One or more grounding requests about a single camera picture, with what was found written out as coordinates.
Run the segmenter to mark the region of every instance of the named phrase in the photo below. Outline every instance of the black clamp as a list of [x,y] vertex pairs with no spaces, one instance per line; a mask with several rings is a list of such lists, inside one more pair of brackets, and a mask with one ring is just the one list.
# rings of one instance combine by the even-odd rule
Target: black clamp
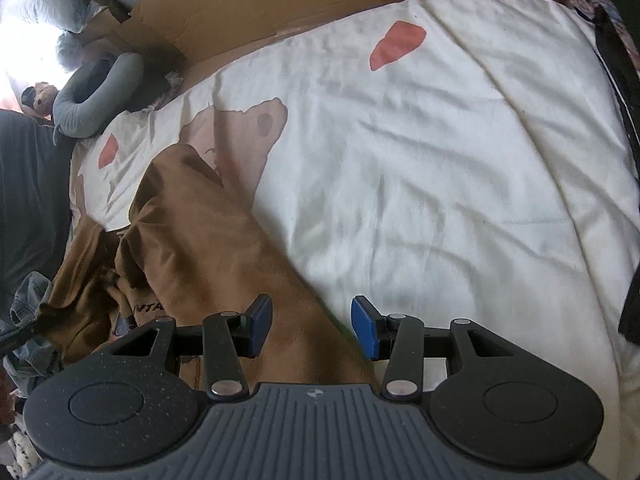
[[[261,294],[244,314],[221,312],[201,326],[177,328],[172,317],[146,323],[33,391],[24,409],[33,444],[80,467],[119,467],[166,452],[212,402],[249,395],[238,357],[260,353],[271,319],[271,298]],[[196,355],[204,355],[206,394],[177,377],[180,357]]]
[[[582,381],[468,319],[425,328],[354,298],[351,323],[367,357],[389,360],[380,395],[420,404],[446,440],[484,462],[535,470],[587,460],[604,420]],[[423,358],[446,358],[447,379],[422,392]]]

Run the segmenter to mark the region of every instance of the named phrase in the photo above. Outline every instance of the patterned fabric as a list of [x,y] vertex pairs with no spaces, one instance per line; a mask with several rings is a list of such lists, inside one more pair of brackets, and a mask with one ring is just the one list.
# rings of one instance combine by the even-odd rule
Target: patterned fabric
[[27,478],[42,459],[27,435],[21,415],[16,415],[12,430],[12,437],[0,444],[0,463],[13,478],[20,480]]
[[622,43],[625,44],[626,51],[628,52],[634,67],[636,67],[636,71],[640,74],[640,54],[638,54],[638,49],[636,48],[636,44],[634,43],[631,34],[626,30],[625,23],[622,21],[622,17],[620,16],[620,12],[611,0],[569,0],[567,2],[567,6],[571,9],[577,10],[578,13],[582,14],[590,21],[593,20],[594,11],[597,6],[601,6],[606,10],[613,22],[616,32],[622,40]]

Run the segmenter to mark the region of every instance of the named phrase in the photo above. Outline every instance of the black plastic mount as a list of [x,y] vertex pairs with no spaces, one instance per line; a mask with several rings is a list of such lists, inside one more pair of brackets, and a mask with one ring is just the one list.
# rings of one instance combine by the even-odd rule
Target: black plastic mount
[[[469,320],[425,329],[359,296],[356,334],[368,354],[376,347],[371,358],[389,359],[380,394],[251,394],[238,356],[259,354],[271,310],[261,295],[201,327],[156,320],[46,381],[24,410],[49,459],[33,478],[600,478],[583,462],[602,425],[595,393]],[[206,393],[176,376],[179,357],[198,354]],[[433,392],[422,392],[427,356],[447,358],[450,374]]]

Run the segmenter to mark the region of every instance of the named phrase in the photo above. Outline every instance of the red leaf print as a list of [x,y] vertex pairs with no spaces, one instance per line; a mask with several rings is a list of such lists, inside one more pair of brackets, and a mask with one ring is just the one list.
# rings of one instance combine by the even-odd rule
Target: red leaf print
[[397,21],[386,32],[369,57],[372,72],[393,63],[421,46],[427,31],[413,23]]
[[118,140],[111,134],[98,157],[98,169],[101,170],[111,164],[116,158],[116,153],[118,153]]

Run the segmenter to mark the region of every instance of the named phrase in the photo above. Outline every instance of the stuffed animal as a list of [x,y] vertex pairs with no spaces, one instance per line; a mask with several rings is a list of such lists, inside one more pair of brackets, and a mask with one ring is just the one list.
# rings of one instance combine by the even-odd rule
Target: stuffed animal
[[58,89],[47,82],[41,81],[22,92],[22,104],[34,110],[40,117],[51,117],[53,101],[56,100]]

